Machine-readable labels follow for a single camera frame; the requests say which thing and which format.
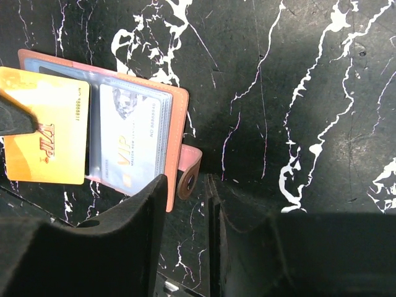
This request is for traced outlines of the gold VIP card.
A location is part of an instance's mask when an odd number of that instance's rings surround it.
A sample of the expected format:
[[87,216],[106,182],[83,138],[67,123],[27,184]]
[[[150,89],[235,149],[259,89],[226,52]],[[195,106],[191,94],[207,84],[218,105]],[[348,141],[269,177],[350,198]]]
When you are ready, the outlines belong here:
[[33,114],[37,122],[33,133],[4,137],[8,179],[82,184],[89,83],[1,67],[1,94]]

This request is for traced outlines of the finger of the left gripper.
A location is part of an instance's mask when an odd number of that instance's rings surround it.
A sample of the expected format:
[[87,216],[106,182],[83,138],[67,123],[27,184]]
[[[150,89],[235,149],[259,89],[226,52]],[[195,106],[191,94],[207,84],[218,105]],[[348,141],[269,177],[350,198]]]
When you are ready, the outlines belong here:
[[37,130],[37,117],[1,90],[1,136],[32,134]]

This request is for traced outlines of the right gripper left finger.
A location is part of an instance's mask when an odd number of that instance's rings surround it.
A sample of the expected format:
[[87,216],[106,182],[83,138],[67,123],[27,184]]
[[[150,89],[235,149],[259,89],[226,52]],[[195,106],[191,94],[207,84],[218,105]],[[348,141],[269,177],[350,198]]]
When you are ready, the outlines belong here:
[[2,296],[153,296],[168,183],[76,227],[32,217],[1,219]]

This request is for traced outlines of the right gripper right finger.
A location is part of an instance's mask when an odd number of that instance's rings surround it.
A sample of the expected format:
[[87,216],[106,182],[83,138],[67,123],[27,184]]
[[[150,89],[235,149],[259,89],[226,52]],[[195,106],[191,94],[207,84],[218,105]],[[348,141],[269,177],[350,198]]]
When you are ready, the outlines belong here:
[[210,296],[394,296],[395,217],[264,214],[205,177]]

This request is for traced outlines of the black credit card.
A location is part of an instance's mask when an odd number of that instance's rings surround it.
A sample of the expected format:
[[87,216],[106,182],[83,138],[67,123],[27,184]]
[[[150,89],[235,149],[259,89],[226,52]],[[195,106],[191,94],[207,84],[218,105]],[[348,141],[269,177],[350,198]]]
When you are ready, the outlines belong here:
[[39,73],[42,74],[48,74],[48,75],[53,75],[57,77],[64,77],[64,78],[70,78],[72,79],[72,76],[68,75],[67,72],[65,72],[62,69],[52,69],[46,66],[39,66],[38,67]]

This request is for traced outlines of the silver VIP card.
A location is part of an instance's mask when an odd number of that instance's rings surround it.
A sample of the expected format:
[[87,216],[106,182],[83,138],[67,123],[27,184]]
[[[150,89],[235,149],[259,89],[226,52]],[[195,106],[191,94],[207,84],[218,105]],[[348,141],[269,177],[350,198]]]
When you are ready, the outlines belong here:
[[165,172],[173,97],[100,85],[101,180],[133,196]]

